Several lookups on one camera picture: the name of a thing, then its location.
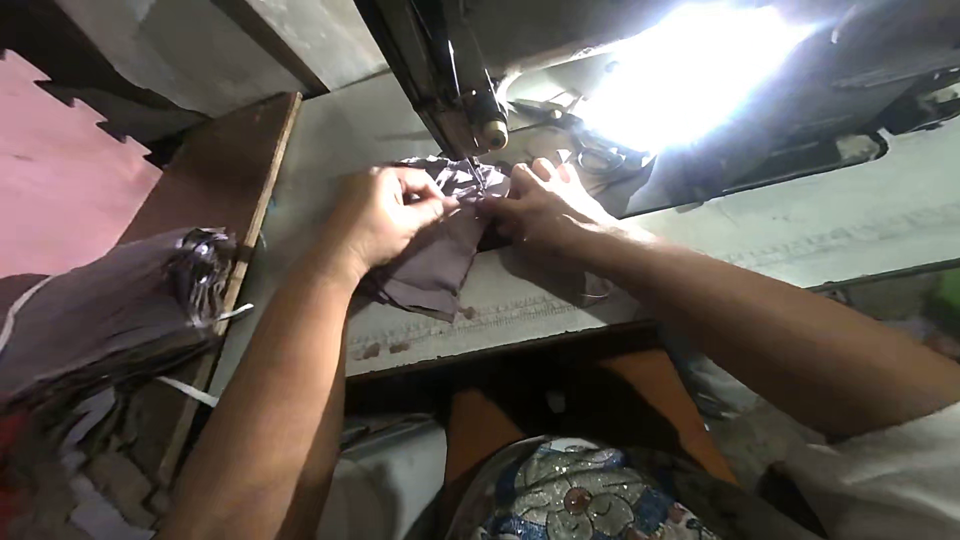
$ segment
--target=hand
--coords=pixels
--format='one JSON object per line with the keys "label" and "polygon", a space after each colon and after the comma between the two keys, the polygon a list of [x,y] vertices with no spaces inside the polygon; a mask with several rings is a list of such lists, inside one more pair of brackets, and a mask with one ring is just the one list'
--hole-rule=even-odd
{"label": "hand", "polygon": [[457,208],[425,171],[375,167],[344,179],[337,207],[324,226],[344,264],[359,280],[400,255],[420,229]]}
{"label": "hand", "polygon": [[496,217],[497,230],[515,242],[551,256],[567,255],[584,228],[615,227],[616,219],[589,196],[573,165],[558,170],[549,160],[524,163],[510,175],[508,198],[488,197],[481,208]]}

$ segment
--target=pink wall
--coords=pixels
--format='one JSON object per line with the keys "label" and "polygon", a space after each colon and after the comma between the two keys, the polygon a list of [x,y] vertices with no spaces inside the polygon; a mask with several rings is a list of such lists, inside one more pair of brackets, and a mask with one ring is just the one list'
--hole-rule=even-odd
{"label": "pink wall", "polygon": [[59,274],[106,253],[156,185],[147,150],[96,126],[34,84],[47,77],[12,51],[0,60],[0,279]]}

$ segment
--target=purple fabric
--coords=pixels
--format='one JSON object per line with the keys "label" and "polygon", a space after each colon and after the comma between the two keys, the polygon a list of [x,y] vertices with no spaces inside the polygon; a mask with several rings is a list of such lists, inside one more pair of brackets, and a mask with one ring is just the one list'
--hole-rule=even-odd
{"label": "purple fabric", "polygon": [[371,273],[376,288],[373,297],[385,304],[453,322],[460,307],[457,294],[473,263],[477,242],[490,223],[473,202],[484,194],[506,196],[510,178],[495,167],[478,165],[481,184],[466,161],[443,158],[413,158],[395,165],[426,170],[444,195],[458,198],[462,205],[440,223],[417,234],[397,260]]}

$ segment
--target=cloth bundle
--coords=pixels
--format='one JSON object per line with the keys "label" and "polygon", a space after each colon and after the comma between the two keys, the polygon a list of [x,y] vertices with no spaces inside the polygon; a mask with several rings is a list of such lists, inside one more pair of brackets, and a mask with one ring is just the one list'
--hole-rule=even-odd
{"label": "cloth bundle", "polygon": [[150,375],[209,350],[235,244],[183,229],[47,278],[7,314],[0,406]]}
{"label": "cloth bundle", "polygon": [[460,307],[457,294],[476,255],[477,242],[490,219],[473,203],[485,195],[506,196],[510,178],[495,167],[444,158],[412,158],[394,166],[424,169],[448,197],[461,206],[446,219],[421,231],[400,257],[371,272],[373,297],[383,303],[453,322]]}

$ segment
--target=forearm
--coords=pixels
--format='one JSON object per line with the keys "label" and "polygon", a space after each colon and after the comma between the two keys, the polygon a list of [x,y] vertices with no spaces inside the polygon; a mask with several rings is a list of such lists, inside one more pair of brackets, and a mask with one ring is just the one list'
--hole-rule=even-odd
{"label": "forearm", "polygon": [[585,230],[578,241],[594,273],[807,426],[855,435],[960,400],[960,366],[869,317],[685,248],[610,231]]}
{"label": "forearm", "polygon": [[300,262],[261,317],[180,475],[165,537],[274,538],[281,524],[290,537],[301,528],[298,510],[316,507],[319,518],[343,421],[341,339],[358,279],[329,244]]}

